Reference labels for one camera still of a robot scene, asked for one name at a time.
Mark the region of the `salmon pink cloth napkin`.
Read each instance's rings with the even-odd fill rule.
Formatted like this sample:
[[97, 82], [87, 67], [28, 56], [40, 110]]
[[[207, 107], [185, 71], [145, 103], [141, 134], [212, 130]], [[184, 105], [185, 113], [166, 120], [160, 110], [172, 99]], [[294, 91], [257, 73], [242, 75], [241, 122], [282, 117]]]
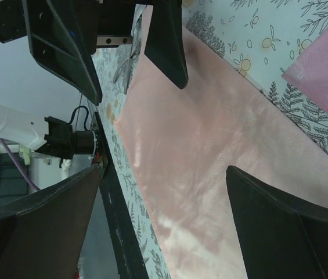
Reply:
[[145, 56], [115, 122], [172, 278], [246, 278], [226, 169], [328, 208], [328, 157], [187, 27], [189, 82]]

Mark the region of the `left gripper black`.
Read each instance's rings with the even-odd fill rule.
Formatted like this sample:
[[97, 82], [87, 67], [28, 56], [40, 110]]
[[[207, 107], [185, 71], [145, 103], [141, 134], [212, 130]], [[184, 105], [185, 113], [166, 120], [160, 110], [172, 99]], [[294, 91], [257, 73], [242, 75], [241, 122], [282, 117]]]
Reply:
[[97, 37], [131, 34], [137, 1], [0, 1], [0, 43], [28, 36], [30, 53], [48, 72], [94, 105], [102, 90], [91, 56]]

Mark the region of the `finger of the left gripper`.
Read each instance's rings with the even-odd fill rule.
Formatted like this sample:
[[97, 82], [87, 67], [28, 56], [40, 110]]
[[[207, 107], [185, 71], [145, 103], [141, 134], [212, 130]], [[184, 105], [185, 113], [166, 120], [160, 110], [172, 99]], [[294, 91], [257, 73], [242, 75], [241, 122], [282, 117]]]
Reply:
[[179, 89], [188, 84], [182, 36], [182, 1], [156, 1], [145, 55]]

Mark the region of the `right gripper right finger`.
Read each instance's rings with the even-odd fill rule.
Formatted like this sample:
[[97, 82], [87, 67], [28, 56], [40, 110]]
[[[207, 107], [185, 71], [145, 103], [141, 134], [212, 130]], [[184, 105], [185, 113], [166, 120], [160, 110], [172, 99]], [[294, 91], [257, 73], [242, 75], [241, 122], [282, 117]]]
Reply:
[[236, 166], [226, 184], [248, 278], [328, 278], [328, 208]]

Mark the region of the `floral tablecloth mat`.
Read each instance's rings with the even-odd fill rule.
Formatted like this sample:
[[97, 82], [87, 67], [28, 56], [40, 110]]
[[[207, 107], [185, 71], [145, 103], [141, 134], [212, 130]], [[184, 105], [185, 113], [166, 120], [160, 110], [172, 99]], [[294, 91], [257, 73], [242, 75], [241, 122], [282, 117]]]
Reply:
[[[170, 272], [146, 205], [133, 178], [122, 142], [113, 127], [138, 61], [141, 17], [135, 9], [132, 45], [100, 49], [93, 62], [104, 97], [97, 110], [105, 127], [125, 203], [149, 278]], [[275, 111], [328, 157], [328, 115], [282, 73], [328, 27], [328, 1], [186, 1], [186, 27], [251, 81]]]

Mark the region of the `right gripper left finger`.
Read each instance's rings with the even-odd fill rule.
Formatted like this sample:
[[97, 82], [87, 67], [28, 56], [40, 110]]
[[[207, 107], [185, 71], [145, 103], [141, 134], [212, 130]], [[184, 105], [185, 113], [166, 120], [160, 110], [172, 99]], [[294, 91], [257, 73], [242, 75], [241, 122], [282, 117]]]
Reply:
[[74, 278], [98, 187], [89, 167], [0, 206], [0, 278]]

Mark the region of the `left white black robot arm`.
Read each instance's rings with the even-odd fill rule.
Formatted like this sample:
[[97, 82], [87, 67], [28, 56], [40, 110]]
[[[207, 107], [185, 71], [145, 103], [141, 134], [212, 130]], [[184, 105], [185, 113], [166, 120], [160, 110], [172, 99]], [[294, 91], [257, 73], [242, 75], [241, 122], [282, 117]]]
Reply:
[[[99, 48], [132, 43], [137, 1], [0, 1], [0, 43], [28, 38], [34, 60], [79, 90], [94, 105], [102, 90], [91, 56]], [[149, 1], [152, 18], [145, 55], [178, 88], [188, 83], [182, 39], [182, 2]], [[71, 159], [108, 155], [98, 114], [93, 127], [74, 131], [71, 122], [35, 117], [0, 105], [0, 138], [38, 153]]]

